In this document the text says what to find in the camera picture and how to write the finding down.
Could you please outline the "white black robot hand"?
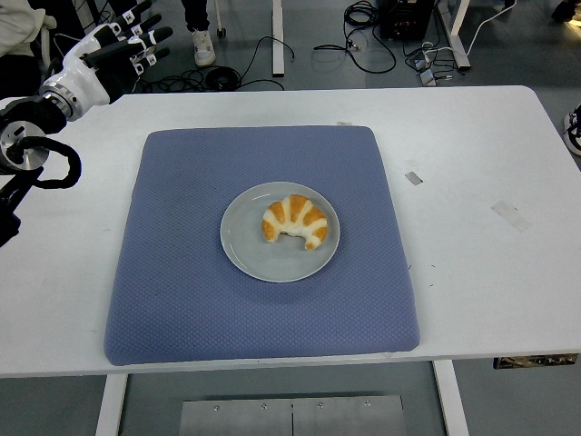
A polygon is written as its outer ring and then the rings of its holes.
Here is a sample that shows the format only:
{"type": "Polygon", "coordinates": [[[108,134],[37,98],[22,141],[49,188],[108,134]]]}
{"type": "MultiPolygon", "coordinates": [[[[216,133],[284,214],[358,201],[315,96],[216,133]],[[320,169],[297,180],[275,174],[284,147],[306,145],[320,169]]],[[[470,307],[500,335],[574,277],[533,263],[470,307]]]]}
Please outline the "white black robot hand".
{"type": "Polygon", "coordinates": [[[39,93],[67,105],[70,118],[131,93],[144,71],[170,53],[159,44],[172,36],[171,27],[158,26],[159,14],[143,18],[151,6],[142,1],[96,26],[64,56],[62,71],[46,79],[39,93]]]}

